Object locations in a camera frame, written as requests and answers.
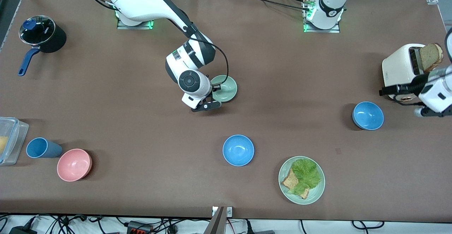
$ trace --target clear food container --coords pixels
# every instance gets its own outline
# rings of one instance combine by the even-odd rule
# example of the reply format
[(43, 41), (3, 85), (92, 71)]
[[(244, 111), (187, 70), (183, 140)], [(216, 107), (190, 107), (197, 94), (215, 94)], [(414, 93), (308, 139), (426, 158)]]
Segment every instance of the clear food container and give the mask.
[(17, 118), (0, 117), (0, 166), (16, 164), (28, 128)]

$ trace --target container lid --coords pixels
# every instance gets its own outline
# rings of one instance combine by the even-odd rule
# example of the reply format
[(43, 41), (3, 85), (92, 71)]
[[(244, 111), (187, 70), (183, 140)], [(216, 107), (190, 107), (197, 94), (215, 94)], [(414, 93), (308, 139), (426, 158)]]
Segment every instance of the container lid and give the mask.
[(18, 123), (19, 121), (16, 118), (0, 117), (0, 163), (8, 158), (14, 144), (16, 144), (13, 132)]
[(55, 33), (55, 22), (47, 16), (38, 15), (22, 23), (19, 37), (29, 45), (39, 45), (48, 41)]

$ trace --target white floor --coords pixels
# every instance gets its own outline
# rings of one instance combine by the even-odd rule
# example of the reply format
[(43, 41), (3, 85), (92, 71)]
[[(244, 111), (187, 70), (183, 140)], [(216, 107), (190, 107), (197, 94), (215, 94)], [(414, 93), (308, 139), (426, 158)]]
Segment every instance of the white floor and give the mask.
[[(8, 222), (0, 233), (9, 233), (11, 228), (16, 226), (24, 226), (32, 215), (13, 215), (8, 216)], [(157, 218), (122, 218), (123, 222), (139, 221), (142, 223), (158, 222)], [(247, 231), (247, 225), (244, 220), (231, 220), (234, 228), (234, 233), (239, 234)], [(32, 229), (38, 234), (44, 234), (52, 224), (53, 219), (50, 216), (39, 216), (32, 224)], [(276, 234), (303, 234), (300, 221), (297, 220), (250, 220), (254, 232), (273, 230)], [(349, 221), (303, 221), (307, 234), (363, 234), (363, 230), (353, 228)], [(378, 222), (365, 222), (370, 226), (377, 226)], [(126, 227), (120, 224), (114, 217), (105, 217), (101, 220), (101, 225), (105, 233), (126, 233)], [(207, 221), (183, 221), (178, 226), (179, 234), (200, 234), (203, 233), (207, 227)], [(89, 221), (74, 220), (69, 226), (73, 229), (75, 234), (102, 234), (98, 223), (91, 223)], [(55, 227), (53, 233), (57, 234), (58, 227)], [(369, 234), (450, 234), (452, 233), (452, 224), (431, 224), (431, 223), (400, 223), (400, 222), (386, 222), (380, 229), (371, 229)], [(226, 226), (225, 234), (233, 234), (231, 227)]]

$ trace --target pink bowl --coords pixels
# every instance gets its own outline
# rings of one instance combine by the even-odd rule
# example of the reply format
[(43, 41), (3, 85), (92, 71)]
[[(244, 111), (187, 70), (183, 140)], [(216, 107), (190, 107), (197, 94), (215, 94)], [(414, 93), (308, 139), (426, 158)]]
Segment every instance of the pink bowl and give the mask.
[(71, 149), (60, 157), (56, 171), (64, 181), (77, 181), (91, 170), (92, 160), (83, 149)]

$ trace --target blue bowl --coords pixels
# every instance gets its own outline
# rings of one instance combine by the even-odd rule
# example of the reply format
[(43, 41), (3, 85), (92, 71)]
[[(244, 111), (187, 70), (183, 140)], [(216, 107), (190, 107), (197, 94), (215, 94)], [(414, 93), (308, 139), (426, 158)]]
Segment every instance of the blue bowl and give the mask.
[(376, 130), (383, 125), (385, 117), (378, 105), (373, 102), (360, 102), (352, 114), (353, 122), (365, 130)]
[(223, 144), (223, 156), (230, 165), (247, 165), (253, 159), (254, 145), (246, 136), (233, 135)]

